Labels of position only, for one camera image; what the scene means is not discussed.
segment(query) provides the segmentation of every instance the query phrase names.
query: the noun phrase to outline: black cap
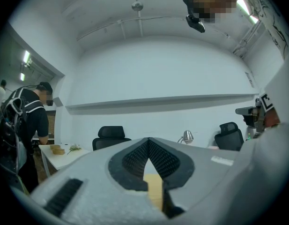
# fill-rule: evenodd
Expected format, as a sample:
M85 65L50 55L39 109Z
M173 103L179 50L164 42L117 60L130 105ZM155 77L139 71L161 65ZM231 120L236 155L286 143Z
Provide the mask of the black cap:
M46 88L46 90L52 94L52 87L48 82L41 82L40 85L44 86Z

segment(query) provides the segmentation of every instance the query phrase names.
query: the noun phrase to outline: yellow object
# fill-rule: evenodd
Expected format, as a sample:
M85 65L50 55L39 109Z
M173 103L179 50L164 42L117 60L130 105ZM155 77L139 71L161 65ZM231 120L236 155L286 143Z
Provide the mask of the yellow object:
M158 174L145 174L143 180L148 183L148 196L151 202L162 211L162 178Z
M60 145L51 145L50 148L51 148L51 150L53 150L53 149L55 149L55 148L59 148L59 149L60 149L61 146L60 146Z
M52 150L52 152L53 154L56 154L56 155L63 155L65 153L65 150L61 148L55 148Z

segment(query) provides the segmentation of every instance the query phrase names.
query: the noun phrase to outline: black office chair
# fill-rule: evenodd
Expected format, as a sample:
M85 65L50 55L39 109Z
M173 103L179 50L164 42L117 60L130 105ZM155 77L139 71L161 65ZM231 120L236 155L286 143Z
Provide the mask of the black office chair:
M240 151L244 143L241 130L234 122L220 125L221 133L215 135L215 142L219 149Z
M125 138L126 135L122 126L102 127L97 135L99 138L92 141L93 151L131 140Z

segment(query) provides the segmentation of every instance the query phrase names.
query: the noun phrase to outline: white table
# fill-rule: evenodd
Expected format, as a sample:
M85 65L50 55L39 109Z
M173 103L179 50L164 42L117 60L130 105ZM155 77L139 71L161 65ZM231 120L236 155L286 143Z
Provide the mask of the white table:
M60 170L64 167L68 166L72 162L74 162L79 157L81 157L87 153L90 153L89 150L86 150L84 148L82 148L81 150L78 150L78 151L71 151L69 153L69 148L71 145L72 144L60 145L61 148L65 150L65 154L63 154L63 155L53 154L53 152L50 148L50 145L39 145L39 148L41 150L43 165L44 165L44 169L45 169L47 177L51 176L49 168L47 166L47 160L49 160L49 162L53 165L54 168L56 168L57 170Z

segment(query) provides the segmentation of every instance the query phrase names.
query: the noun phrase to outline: fluorescent light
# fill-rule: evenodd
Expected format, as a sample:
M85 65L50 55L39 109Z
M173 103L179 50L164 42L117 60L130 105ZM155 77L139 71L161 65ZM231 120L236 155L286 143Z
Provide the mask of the fluorescent light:
M24 74L21 73L21 80L24 81Z
M242 9L249 15L248 8L244 2L244 0L237 0L237 3L242 7Z
M28 51L26 51L25 54L24 54L24 57L23 57L24 63L28 62L29 56L30 56L30 53Z
M255 18L254 16L250 16L250 18L253 20L254 23L257 23L258 19Z

